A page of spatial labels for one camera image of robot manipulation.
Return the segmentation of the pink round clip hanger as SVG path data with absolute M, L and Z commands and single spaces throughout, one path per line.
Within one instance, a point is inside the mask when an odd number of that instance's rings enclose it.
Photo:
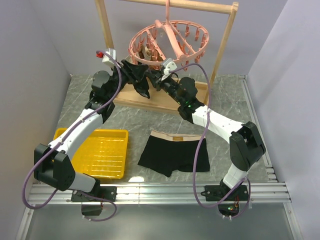
M 166 60 L 164 50 L 162 50 L 157 37 L 166 35 L 170 48 L 175 57 L 173 61 L 182 67 L 191 61 L 198 63 L 205 54 L 210 40 L 209 32 L 198 23 L 186 20 L 170 20 L 170 1 L 165 2 L 165 21 L 156 19 L 154 24 L 140 30 L 131 39 L 128 54 L 133 64 L 145 64 L 152 69 L 159 70 L 161 64 Z M 162 62 L 149 61 L 139 57 L 141 45 L 153 50 L 156 49 L 163 58 Z

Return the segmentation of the black underwear beige waistband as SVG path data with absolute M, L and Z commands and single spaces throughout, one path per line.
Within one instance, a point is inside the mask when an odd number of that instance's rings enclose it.
M 173 134 L 152 130 L 138 165 L 166 177 L 174 171 L 193 171 L 196 149 L 201 139 L 197 134 Z

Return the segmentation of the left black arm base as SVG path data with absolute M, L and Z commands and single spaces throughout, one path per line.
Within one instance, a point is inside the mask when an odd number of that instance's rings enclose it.
M 81 214 L 83 218 L 92 222 L 102 222 L 111 219 L 117 213 L 118 208 L 115 204 L 116 197 L 116 186 L 98 186 L 96 190 L 91 192 L 73 190 L 71 202 L 81 203 Z M 109 203 L 114 207 L 111 215 L 102 219 L 93 218 L 101 215 L 105 203 Z

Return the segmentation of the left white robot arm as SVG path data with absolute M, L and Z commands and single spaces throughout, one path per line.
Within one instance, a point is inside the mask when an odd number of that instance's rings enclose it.
M 39 144 L 34 150 L 34 178 L 57 190 L 83 192 L 89 201 L 101 195 L 100 180 L 85 173 L 76 172 L 72 159 L 78 148 L 111 116 L 113 100 L 126 84 L 143 97 L 149 98 L 149 85 L 145 64 L 132 64 L 122 60 L 113 73 L 101 70 L 92 78 L 89 101 L 77 120 L 48 145 Z

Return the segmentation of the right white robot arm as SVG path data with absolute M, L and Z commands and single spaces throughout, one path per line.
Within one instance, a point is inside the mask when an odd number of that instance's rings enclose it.
M 226 200 L 238 194 L 238 183 L 244 179 L 251 167 L 266 153 L 266 147 L 257 126 L 249 121 L 242 123 L 227 118 L 196 98 L 195 80 L 183 77 L 176 82 L 169 75 L 154 83 L 178 104 L 179 115 L 186 121 L 204 127 L 220 136 L 229 144 L 231 166 L 221 180 L 220 194 Z

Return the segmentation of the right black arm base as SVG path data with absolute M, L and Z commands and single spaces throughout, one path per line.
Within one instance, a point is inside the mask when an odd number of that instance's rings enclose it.
M 218 202 L 225 197 L 230 190 L 231 189 L 221 181 L 219 185 L 205 185 L 204 191 L 202 191 L 200 195 L 205 197 L 207 202 Z M 248 208 L 250 199 L 251 184 L 249 183 L 248 186 L 241 184 L 224 199 L 224 202 L 227 201 L 230 203 L 220 203 L 217 208 L 223 218 L 232 220 Z

